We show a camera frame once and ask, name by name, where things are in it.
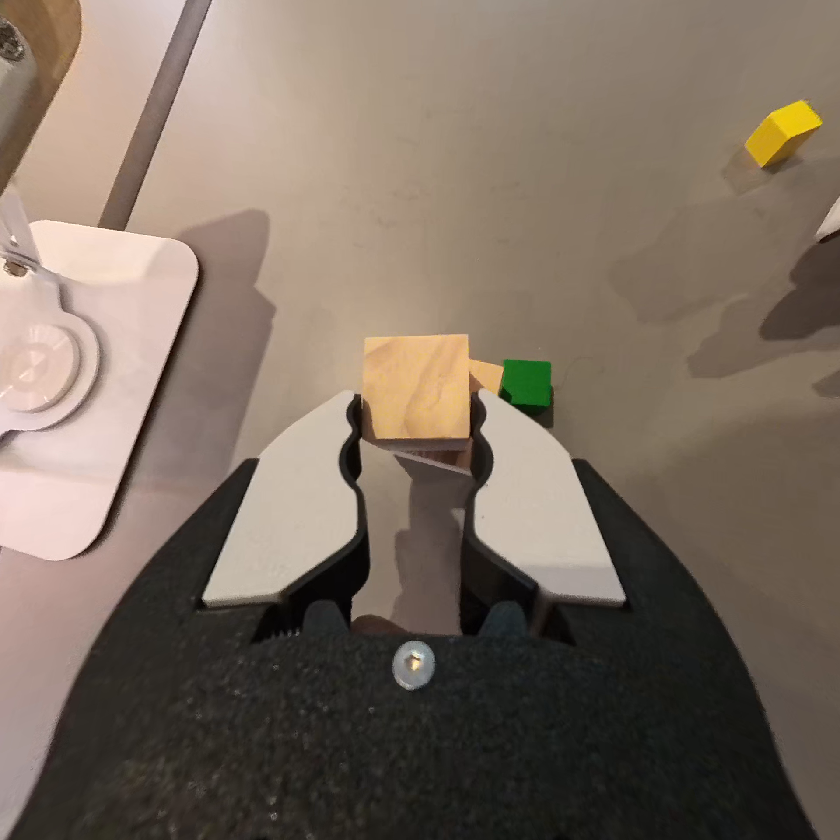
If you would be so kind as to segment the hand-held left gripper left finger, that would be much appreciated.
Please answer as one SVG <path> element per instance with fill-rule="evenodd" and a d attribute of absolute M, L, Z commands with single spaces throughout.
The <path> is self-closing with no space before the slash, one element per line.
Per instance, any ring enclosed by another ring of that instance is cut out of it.
<path fill-rule="evenodd" d="M 278 602 L 359 533 L 360 497 L 341 460 L 358 440 L 355 398 L 339 392 L 259 455 L 206 583 L 206 607 Z"/>

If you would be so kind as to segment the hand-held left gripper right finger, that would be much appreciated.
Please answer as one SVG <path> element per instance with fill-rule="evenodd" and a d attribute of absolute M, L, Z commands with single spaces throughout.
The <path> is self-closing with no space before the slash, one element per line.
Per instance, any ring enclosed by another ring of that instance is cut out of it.
<path fill-rule="evenodd" d="M 500 396 L 474 395 L 475 494 L 463 579 L 484 603 L 536 595 L 620 607 L 627 597 L 570 453 Z"/>

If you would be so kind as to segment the yellow wooden cube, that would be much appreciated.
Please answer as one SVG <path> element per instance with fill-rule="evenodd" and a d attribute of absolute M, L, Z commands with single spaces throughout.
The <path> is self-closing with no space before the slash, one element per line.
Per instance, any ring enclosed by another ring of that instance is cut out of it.
<path fill-rule="evenodd" d="M 823 125 L 805 100 L 772 111 L 748 137 L 743 148 L 761 169 L 787 161 Z"/>

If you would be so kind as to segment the green wooden cube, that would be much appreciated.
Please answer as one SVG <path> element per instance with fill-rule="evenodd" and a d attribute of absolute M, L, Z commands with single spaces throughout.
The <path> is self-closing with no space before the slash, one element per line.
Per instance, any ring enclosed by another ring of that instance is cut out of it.
<path fill-rule="evenodd" d="M 530 416 L 545 413 L 553 401 L 552 364 L 544 360 L 505 359 L 499 397 Z"/>

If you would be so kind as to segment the large pale wooden cube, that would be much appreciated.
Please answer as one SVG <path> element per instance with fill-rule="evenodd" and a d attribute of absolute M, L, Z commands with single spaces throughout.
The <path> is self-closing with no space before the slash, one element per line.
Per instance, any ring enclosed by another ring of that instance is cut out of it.
<path fill-rule="evenodd" d="M 476 360 L 469 362 L 469 388 L 472 393 L 487 389 L 498 394 L 502 376 L 503 367 L 498 364 Z M 460 450 L 394 450 L 392 453 L 396 458 L 403 461 L 413 461 L 469 476 L 471 474 L 472 450 L 473 441 L 469 439 L 466 447 Z"/>

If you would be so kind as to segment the medium pale wooden cube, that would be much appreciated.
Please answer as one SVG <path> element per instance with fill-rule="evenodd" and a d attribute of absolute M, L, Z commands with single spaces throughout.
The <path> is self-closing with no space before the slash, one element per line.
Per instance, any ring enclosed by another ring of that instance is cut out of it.
<path fill-rule="evenodd" d="M 362 365 L 363 437 L 393 450 L 460 451 L 470 437 L 469 337 L 370 337 Z"/>

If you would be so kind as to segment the white document stand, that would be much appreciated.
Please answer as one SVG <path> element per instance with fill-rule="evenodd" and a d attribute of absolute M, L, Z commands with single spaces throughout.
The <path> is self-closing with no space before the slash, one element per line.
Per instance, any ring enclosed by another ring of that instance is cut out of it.
<path fill-rule="evenodd" d="M 2 191 L 1 544 L 72 559 L 102 531 L 193 297 L 184 243 L 54 220 Z"/>

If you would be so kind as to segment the instruction sheet on stand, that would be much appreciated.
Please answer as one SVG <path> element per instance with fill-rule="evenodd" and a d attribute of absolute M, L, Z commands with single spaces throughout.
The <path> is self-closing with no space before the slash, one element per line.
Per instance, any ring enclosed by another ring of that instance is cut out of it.
<path fill-rule="evenodd" d="M 1 2 L 1 190 L 12 180 L 81 41 L 79 1 Z"/>

